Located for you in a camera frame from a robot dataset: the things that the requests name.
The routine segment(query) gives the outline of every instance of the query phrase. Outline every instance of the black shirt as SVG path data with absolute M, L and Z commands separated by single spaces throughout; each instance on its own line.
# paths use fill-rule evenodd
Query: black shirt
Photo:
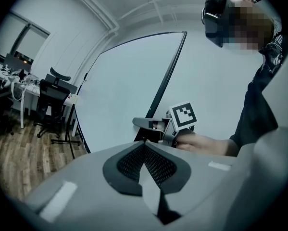
M 255 143 L 263 134 L 277 128 L 276 119 L 262 91 L 282 65 L 283 43 L 281 23 L 274 19 L 273 38 L 259 51 L 264 55 L 264 63 L 248 85 L 236 132 L 230 137 L 239 148 L 248 143 Z

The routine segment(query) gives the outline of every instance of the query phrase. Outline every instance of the window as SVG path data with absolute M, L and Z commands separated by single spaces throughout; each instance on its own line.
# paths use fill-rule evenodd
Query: window
M 31 65 L 48 36 L 36 25 L 8 13 L 0 25 L 0 62 L 9 53 Z

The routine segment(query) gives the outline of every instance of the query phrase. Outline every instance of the black frame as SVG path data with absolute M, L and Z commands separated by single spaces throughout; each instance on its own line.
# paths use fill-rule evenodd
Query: black frame
M 171 76 L 172 76 L 172 73 L 173 73 L 173 71 L 174 71 L 174 69 L 175 69 L 176 63 L 177 63 L 178 58 L 179 58 L 179 56 L 180 56 L 182 47 L 183 47 L 184 42 L 185 42 L 185 40 L 186 40 L 186 36 L 187 36 L 187 34 L 188 34 L 187 31 L 156 33 L 156 34 L 151 34 L 151 35 L 147 35 L 147 36 L 135 38 L 135 39 L 129 40 L 129 41 L 127 41 L 127 42 L 121 43 L 121 44 L 119 44 L 119 45 L 116 45 L 116 46 L 114 46 L 114 47 L 112 47 L 112 48 L 110 48 L 110 49 L 108 49 L 108 50 L 100 53 L 100 55 L 101 55 L 101 54 L 103 54 L 103 53 L 105 53 L 105 52 L 107 52 L 107 51 L 109 51 L 109 50 L 111 50 L 111 49 L 114 49 L 114 48 L 116 48 L 116 47 L 118 47 L 118 46 L 120 46 L 120 45 L 127 44 L 127 43 L 132 42 L 132 41 L 137 40 L 137 39 L 143 39 L 143 38 L 147 38 L 147 37 L 151 37 L 151 36 L 163 35 L 163 34 L 171 34 L 171 33 L 183 33 L 183 37 L 182 37 L 182 39 L 181 39 L 181 42 L 180 42 L 180 45 L 179 45 L 178 50 L 177 50 L 177 52 L 176 52 L 176 55 L 175 55 L 174 58 L 172 59 L 172 61 L 171 61 L 171 63 L 170 63 L 170 66 L 168 67 L 168 69 L 167 69 L 167 71 L 166 71 L 166 73 L 165 73 L 165 75 L 164 75 L 164 78 L 163 78 L 163 80 L 162 80 L 162 82 L 161 82 L 161 84 L 160 84 L 160 87 L 159 87 L 159 89 L 158 89 L 158 91 L 157 91 L 157 93 L 156 93 L 156 95 L 155 95 L 155 97 L 154 97 L 154 99 L 153 99 L 153 101 L 152 101 L 152 104 L 151 104 L 151 106 L 150 106 L 150 108 L 149 108 L 149 110 L 148 110 L 148 112 L 147 112 L 147 114 L 146 114 L 146 118 L 153 118 L 153 115 L 154 115 L 154 113 L 156 112 L 156 110 L 157 110 L 157 108 L 158 108 L 158 106 L 159 106 L 159 103 L 160 103 L 160 101 L 161 101 L 161 98 L 163 97 L 163 94 L 164 94 L 164 92 L 165 92 L 165 89 L 166 89 L 166 87 L 167 87 L 167 84 L 168 84 L 168 82 L 169 82 L 169 80 L 170 80 L 170 78 L 171 78 Z M 84 77 L 84 80 L 83 80 L 83 82 L 82 82 L 82 85 L 83 85 L 83 83 L 84 83 L 84 81 L 85 81 L 88 73 L 90 72 L 91 68 L 92 68 L 93 65 L 95 64 L 96 60 L 94 61 L 94 63 L 92 64 L 92 66 L 90 67 L 90 69 L 88 70 L 88 72 L 85 74 L 85 77 Z M 83 140 L 83 144 L 84 144 L 84 146 L 85 146 L 85 148 L 86 148 L 86 151 L 87 151 L 88 153 L 90 153 L 89 147 L 87 146 L 87 143 L 85 142 L 85 138 L 84 138 L 84 135 L 83 135 L 83 133 L 82 133 L 81 126 L 80 126 L 80 123 L 79 123 L 79 122 L 78 122 L 78 127 L 79 127 L 79 131 L 80 131 L 80 133 L 81 133 L 81 138 L 83 138 L 82 140 Z M 142 128 L 140 128 L 139 131 L 138 131 L 138 134 L 136 135 L 136 137 L 135 137 L 135 139 L 134 139 L 134 141 L 139 141 L 139 140 L 141 140 L 144 134 L 145 134 L 145 130 L 142 129 Z

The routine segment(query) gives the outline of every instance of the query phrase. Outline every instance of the wooden floor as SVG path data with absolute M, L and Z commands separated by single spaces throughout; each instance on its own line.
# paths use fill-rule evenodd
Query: wooden floor
M 51 144 L 54 133 L 46 132 L 41 138 L 37 134 L 41 126 L 33 126 L 27 116 L 24 129 L 20 128 L 20 114 L 13 112 L 14 135 L 0 135 L 0 186 L 9 196 L 23 200 L 43 180 L 72 161 L 68 144 Z M 59 139 L 64 139 L 65 130 Z M 82 145 L 73 145 L 75 157 L 86 154 Z

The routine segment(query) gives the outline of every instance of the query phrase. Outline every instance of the desk leg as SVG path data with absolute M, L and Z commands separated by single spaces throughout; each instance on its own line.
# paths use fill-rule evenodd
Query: desk leg
M 73 126 L 72 137 L 75 136 L 76 129 L 77 129 L 77 119 L 75 119 L 75 124 L 74 124 L 74 126 Z
M 25 92 L 23 91 L 22 92 L 22 100 L 21 100 L 21 108 L 20 108 L 20 116 L 21 116 L 21 128 L 23 129 L 24 128 L 24 123 L 23 123 L 23 120 L 24 120 L 24 96 L 25 96 Z

